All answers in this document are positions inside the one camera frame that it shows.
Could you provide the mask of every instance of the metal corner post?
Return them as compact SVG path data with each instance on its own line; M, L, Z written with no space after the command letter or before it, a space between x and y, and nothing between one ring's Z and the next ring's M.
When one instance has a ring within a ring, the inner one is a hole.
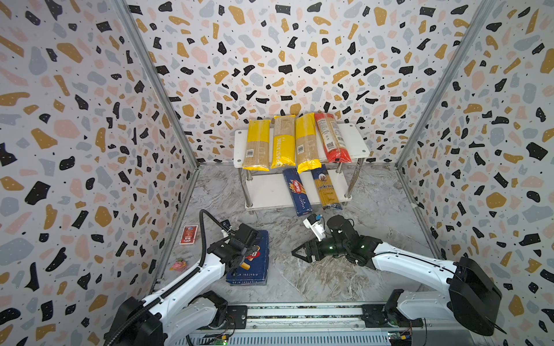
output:
M199 175L200 175L200 169L197 169L192 173L191 178L188 180L189 186L183 197L183 202L181 203L181 207L179 208L177 217L175 218L175 223L173 224L173 228L171 230L171 234L169 236L167 245L163 249L163 253L160 256L160 259L159 259L160 262L156 268L156 272L154 276L155 279L154 281L152 281L152 287L150 287L149 293L152 293L155 290L155 285L158 283L158 279L160 279L166 271L166 267L168 264L167 261L169 260L171 250L173 249L177 236L179 235L179 231L181 230L181 222L184 218L185 212L187 211L188 203L191 200L192 192L194 190L194 186L196 185L196 180L198 179Z
M435 92L433 93L433 96L431 96L429 102L427 103L427 106L425 106L421 118L415 125L415 128L408 139L408 142L406 143L404 149L398 157L398 161L396 162L397 169L400 169L400 167L404 165L404 163L410 156L412 148L417 143L418 137L425 129L425 125L431 119L433 112L440 102L440 99L443 97L444 92L448 89L450 82L454 79L454 76L458 72L458 69L460 68L466 54L473 45L475 38L481 31L481 28L485 25L485 22L489 17L489 14L493 10L495 3L495 0L482 0L477 7L477 10L473 14L473 18L471 19L469 28L468 30L466 30L464 37L461 40L460 47L458 47L458 50L456 50L456 53L454 53L452 61L450 62L450 64L448 64L446 71L444 72L442 78L439 81L439 84L437 85L437 88L435 89Z
M132 14L129 11L129 6L127 5L127 2L125 0L111 0L111 3L114 6L114 10L117 13L117 16L121 20L124 30L127 33L129 42L135 48L136 54L138 55L138 59L142 64L142 67L144 68L144 73L146 74L146 77L150 80L150 83L152 83L152 87L154 89L154 92L156 93L156 96L160 100L163 111L169 118L170 124L173 127L173 130L175 132L175 136L177 137L179 144L183 148L183 151L184 151L183 155L188 160L188 163L185 163L185 164L187 164L192 171L192 176L187 181L188 186L184 193L183 200L181 201L181 205L177 213L175 223L173 224L168 243L163 249L163 252L158 262L158 266L156 268L156 271L154 272L155 279L152 282L152 286L150 287L150 292L149 292L151 293L154 291L157 281L161 278L161 276L165 272L165 268L167 267L167 261L171 254L171 250L173 249L173 245L175 244L177 235L179 234L179 230L181 229L181 221L183 220L184 214L187 210L188 203L191 199L192 192L194 190L194 186L196 185L196 180L198 179L198 176L200 174L200 170L198 166L198 161L194 156L192 148L188 144L187 137L184 134L183 128L181 127L179 120L177 119L175 110L173 109L173 106L171 105L169 98L167 97L167 94L165 92L165 89L160 79L158 78L158 73L156 72L156 68L154 67L154 64L152 63L152 61L150 60L148 50L146 49L145 43L142 40L142 36L139 32L139 29L135 25L135 21L133 20Z
M158 78L156 68L150 60L148 50L146 49L145 43L142 40L142 36L139 32L138 27L135 25L135 21L133 20L132 14L129 11L129 6L127 5L127 2L125 0L111 0L111 3L114 5L114 10L117 13L117 16L121 19L125 32L128 35L129 41L136 50L138 59L140 60L142 67L144 68L146 76L152 83L154 92L156 93L158 99L160 100L160 103L162 104L163 111L167 114L167 117L170 120L171 126L175 131L175 136L179 140L179 143L184 150L184 155L187 157L188 162L190 162L189 165L191 166L193 171L197 171L198 161L196 160L196 157L194 157L194 153L192 152L192 148L188 144L188 140L186 135L184 134L183 128L181 127L181 123L179 123L179 119L177 119L175 110L173 109L173 106L171 105L169 98L167 97L167 94L165 92L165 89L160 79Z
M427 240L427 244L429 245L429 250L433 254L433 257L435 257L436 259L442 259L442 256L440 255L439 247L435 242L435 238L429 232L429 227L427 227L427 224L425 223L425 219L423 218L421 209L418 207L416 200L414 199L414 196L412 196L412 194L410 193L410 190L408 188L408 182L405 180L404 176L399 170L396 170L396 175L398 176L398 180L400 180L400 183L402 184L402 188L404 189L404 192L408 197L410 205L412 206L412 209L415 214L415 219L417 220L419 226L421 227L421 231L425 236L425 240Z

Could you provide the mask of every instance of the barilla spaghetti box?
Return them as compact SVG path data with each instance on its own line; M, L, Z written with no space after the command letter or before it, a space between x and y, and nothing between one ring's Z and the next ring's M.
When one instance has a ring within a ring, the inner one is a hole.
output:
M310 214L312 212L312 207L296 169L283 169L283 176L285 177L286 185L289 188L290 196L293 199L296 214L298 216Z

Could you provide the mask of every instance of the pasta package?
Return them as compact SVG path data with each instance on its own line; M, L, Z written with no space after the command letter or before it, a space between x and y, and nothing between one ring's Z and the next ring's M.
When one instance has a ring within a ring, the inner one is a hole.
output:
M317 154L317 138L315 135L314 114L304 114L296 119L296 161L298 173L309 169L320 168L321 162Z
M315 115L315 121L321 133L327 160L330 163L352 162L333 114L318 113Z
M270 120L250 120L243 169L269 171Z
M296 166L294 143L294 115L275 116L272 168Z
M322 164L321 168L312 169L312 177L323 209L342 210L341 203L333 187L333 182L331 181L331 177L329 177L327 167Z
M296 169L283 169L283 176L285 177L286 184L288 185L290 196L293 199L296 214L298 216L310 214L313 210Z

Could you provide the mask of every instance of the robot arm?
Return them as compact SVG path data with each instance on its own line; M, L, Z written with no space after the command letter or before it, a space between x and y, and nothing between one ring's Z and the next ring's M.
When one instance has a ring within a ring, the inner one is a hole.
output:
M229 234L207 250L203 213L210 216L224 234ZM213 291L199 294L227 272L242 266L245 257L259 249L254 244L258 231L245 224L236 232L225 229L205 210L201 211L200 225L205 251L202 258L142 301L134 297L127 299L117 310L110 331L104 335L105 346L170 345L200 327L217 329L224 326L227 301Z
M404 251L381 239L359 235L350 221L340 215L328 220L328 234L321 229L320 217L312 214L307 220L307 227L317 238L294 249L293 256L311 263L326 256L344 255L353 264L394 272L436 290L394 290L387 302L389 319L455 319L481 335L492 335L497 328L502 294L472 259L462 257L459 262L452 262Z

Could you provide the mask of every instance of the patterned wall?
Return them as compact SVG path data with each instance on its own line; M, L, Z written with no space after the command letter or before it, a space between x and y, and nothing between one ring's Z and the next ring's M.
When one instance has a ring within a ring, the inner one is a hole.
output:
M98 345L150 289L188 163L107 1L0 11L0 344Z
M128 1L200 162L252 118L328 111L394 162L477 0Z
M554 339L553 7L497 2L402 167L443 257L501 289L498 345Z

